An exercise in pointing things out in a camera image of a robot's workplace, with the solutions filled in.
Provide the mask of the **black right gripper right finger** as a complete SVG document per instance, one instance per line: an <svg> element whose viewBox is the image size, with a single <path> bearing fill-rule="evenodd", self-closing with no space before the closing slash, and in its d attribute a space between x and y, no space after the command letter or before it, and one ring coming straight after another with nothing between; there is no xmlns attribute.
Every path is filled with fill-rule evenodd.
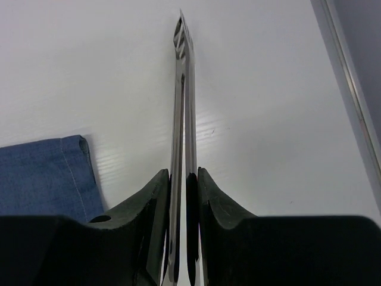
<svg viewBox="0 0 381 286"><path fill-rule="evenodd" d="M380 227L364 216L256 216L198 170L207 285L379 285Z"/></svg>

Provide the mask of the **silver metal tongs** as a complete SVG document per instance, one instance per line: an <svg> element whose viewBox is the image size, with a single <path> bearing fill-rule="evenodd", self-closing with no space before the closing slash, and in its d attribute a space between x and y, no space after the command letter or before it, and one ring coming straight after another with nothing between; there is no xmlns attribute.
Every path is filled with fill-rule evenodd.
<svg viewBox="0 0 381 286"><path fill-rule="evenodd" d="M196 147L195 53L183 14L173 35L176 59L166 267L162 285L177 285L180 270L181 196L186 193L186 257L191 285L201 285Z"/></svg>

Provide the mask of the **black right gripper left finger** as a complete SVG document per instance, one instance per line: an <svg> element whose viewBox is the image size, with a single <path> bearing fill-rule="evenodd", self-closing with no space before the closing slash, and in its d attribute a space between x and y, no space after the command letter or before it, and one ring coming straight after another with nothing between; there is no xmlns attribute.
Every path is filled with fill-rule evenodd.
<svg viewBox="0 0 381 286"><path fill-rule="evenodd" d="M168 219L168 170L88 223L1 217L2 285L158 285Z"/></svg>

